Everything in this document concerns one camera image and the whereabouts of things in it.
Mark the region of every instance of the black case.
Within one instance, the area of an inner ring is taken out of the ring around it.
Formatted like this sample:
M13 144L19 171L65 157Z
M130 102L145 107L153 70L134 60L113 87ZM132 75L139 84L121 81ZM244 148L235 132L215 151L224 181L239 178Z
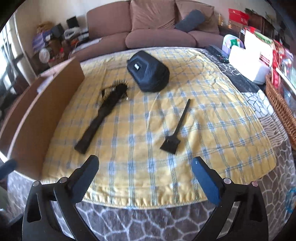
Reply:
M128 60L127 69L143 92L161 91L170 78L168 67L142 50Z

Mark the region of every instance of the patterned blanket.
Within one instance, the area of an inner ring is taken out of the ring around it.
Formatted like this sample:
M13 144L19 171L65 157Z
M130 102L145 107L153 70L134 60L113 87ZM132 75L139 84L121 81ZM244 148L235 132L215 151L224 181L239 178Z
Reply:
M277 115L273 112L268 99L257 85L246 80L231 65L218 62L206 50L197 50L206 55L230 78L233 85L249 102L270 139L277 160L276 167L259 179L258 183L262 190L268 215L269 239L272 240L289 218L285 198L287 192L296 185L295 166L288 136ZM99 57L98 59L113 55L116 54ZM10 206L6 215L10 220L24 211L31 185L31 180L27 180L17 173L9 175L8 195ZM117 209L87 202L77 204L77 209L82 218L102 241L191 241L207 221L214 207L208 201L157 210ZM71 237L71 233L56 203L54 203L54 209L63 232ZM221 235L226 234L230 228L236 209L237 205L234 205Z
M257 116L219 68L195 49L157 49L148 53L170 70L159 93L143 93L128 73L129 54L118 53L82 64L85 80L73 96L51 140L41 181L70 176L87 157L100 169L84 200L117 208L175 207L207 200L191 170L201 156L235 183L249 184L269 173L276 159ZM128 83L120 102L100 126L86 155L74 150L98 113L98 95L114 80ZM191 99L178 135L177 155L160 149L172 135Z

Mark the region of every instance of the black remote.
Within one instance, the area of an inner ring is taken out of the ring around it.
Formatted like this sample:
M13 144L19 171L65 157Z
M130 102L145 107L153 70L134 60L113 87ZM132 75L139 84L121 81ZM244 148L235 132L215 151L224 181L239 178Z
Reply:
M209 46L205 47L205 49L209 53L211 53L212 55L214 55L221 63L229 64L228 58L224 57L222 55L222 53L217 50L218 47L209 45Z

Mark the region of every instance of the silver bolt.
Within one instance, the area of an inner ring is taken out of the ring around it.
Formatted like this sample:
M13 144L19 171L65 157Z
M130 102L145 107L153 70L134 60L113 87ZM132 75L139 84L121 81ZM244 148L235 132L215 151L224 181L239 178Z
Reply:
M38 185L39 185L39 181L35 181L35 182L33 182L33 187L37 187Z
M252 182L252 185L254 186L254 187L257 187L258 186L258 183L257 182Z
M67 178L67 177L62 177L62 178L59 180L59 183L65 183L66 181L68 181L68 178Z
M231 183L231 180L230 180L229 178L225 178L225 179L224 179L224 183L226 183L226 184L230 184L230 183Z

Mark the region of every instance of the red box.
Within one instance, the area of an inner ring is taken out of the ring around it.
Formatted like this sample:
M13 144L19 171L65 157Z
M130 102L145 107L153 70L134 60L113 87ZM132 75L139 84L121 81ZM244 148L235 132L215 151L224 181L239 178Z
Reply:
M249 15L235 9L228 9L229 11L229 19L238 23L241 23L243 25L248 25Z

